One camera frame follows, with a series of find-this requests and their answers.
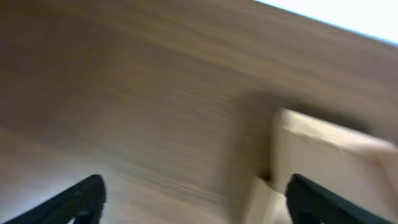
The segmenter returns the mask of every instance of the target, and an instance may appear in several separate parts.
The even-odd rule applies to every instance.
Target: wooden surface
[[[239,223],[278,106],[398,143],[398,50],[248,0],[0,3],[0,221],[102,174],[104,223]]]

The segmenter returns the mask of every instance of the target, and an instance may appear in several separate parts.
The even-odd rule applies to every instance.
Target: wooden floor
[[[0,222],[102,174],[103,223],[239,223],[271,117],[398,143],[398,49],[248,0],[0,3]]]

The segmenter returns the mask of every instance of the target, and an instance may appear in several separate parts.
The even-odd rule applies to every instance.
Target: black object
[[[106,201],[105,184],[91,175],[50,200],[5,224],[97,224]]]
[[[294,224],[391,223],[357,207],[300,174],[292,176],[285,195]]]

